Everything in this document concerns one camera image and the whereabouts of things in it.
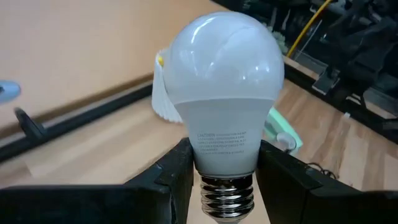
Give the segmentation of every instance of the bulb base housing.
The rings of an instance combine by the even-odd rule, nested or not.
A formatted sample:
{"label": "bulb base housing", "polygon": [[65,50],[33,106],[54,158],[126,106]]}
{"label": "bulb base housing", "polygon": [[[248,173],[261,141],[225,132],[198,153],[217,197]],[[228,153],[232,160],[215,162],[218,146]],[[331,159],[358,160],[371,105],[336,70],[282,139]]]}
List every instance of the bulb base housing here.
{"label": "bulb base housing", "polygon": [[238,223],[254,208],[252,175],[233,179],[201,177],[205,214],[218,223]]}

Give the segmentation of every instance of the yellow part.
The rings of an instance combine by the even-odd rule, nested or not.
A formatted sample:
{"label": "yellow part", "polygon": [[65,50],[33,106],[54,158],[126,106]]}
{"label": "yellow part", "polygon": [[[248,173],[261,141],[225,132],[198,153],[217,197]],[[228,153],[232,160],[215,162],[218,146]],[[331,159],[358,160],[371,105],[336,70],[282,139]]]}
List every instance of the yellow part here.
{"label": "yellow part", "polygon": [[159,62],[159,65],[163,67],[164,61],[162,56],[157,57],[157,62]]}
{"label": "yellow part", "polygon": [[319,16],[319,14],[329,5],[329,3],[332,0],[326,0],[325,3],[322,4],[322,6],[318,9],[318,11],[312,16],[312,18],[309,20],[307,25],[305,25],[304,29],[301,31],[300,35],[294,42],[293,46],[290,48],[289,52],[287,52],[287,57],[290,57],[294,51],[294,49],[297,47],[297,44],[299,44],[300,40],[303,38],[304,34],[307,32],[308,28],[310,28],[311,24],[314,22],[314,20]]}

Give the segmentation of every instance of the led light bulb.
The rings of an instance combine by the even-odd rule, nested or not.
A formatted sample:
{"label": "led light bulb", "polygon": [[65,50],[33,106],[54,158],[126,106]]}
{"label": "led light bulb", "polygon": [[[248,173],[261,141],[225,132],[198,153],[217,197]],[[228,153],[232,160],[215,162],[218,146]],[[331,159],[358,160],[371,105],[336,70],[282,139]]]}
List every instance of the led light bulb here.
{"label": "led light bulb", "polygon": [[252,173],[284,63],[272,34],[238,12],[195,19],[171,43],[165,87],[202,176],[202,209],[237,223],[254,207]]}

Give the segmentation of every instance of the white pleated object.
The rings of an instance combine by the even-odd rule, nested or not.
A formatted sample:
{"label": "white pleated object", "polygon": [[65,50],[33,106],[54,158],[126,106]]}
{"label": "white pleated object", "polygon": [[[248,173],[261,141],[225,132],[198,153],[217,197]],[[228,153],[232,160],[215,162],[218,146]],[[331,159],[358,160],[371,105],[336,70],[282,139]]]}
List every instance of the white pleated object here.
{"label": "white pleated object", "polygon": [[155,69],[154,69],[154,82],[152,87],[152,108],[161,118],[174,122],[182,123],[182,119],[175,109],[173,103],[170,101],[169,96],[164,85],[163,67],[159,64],[159,56],[165,58],[167,49],[163,49],[156,54]]}

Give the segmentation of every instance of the frosted bulb dome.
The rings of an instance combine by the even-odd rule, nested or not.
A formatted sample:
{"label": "frosted bulb dome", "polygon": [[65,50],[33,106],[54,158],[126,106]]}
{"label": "frosted bulb dome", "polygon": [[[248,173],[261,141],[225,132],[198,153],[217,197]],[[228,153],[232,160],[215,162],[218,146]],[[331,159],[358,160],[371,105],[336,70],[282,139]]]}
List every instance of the frosted bulb dome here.
{"label": "frosted bulb dome", "polygon": [[199,100],[275,100],[284,62],[275,38],[257,20],[238,12],[195,19],[171,43],[165,86],[173,104]]}

